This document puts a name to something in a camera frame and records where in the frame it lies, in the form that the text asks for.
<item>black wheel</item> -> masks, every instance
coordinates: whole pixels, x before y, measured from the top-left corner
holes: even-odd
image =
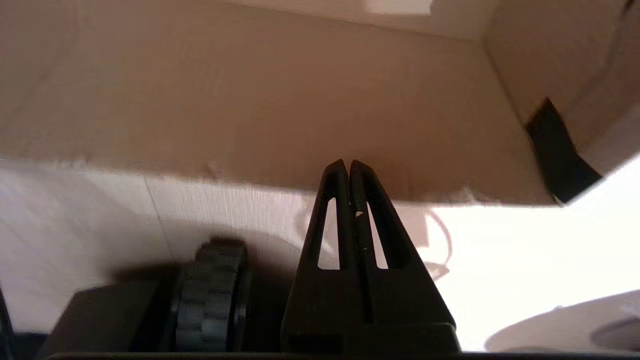
[[[175,350],[240,350],[248,305],[247,251],[239,241],[213,239],[186,265],[177,307]]]

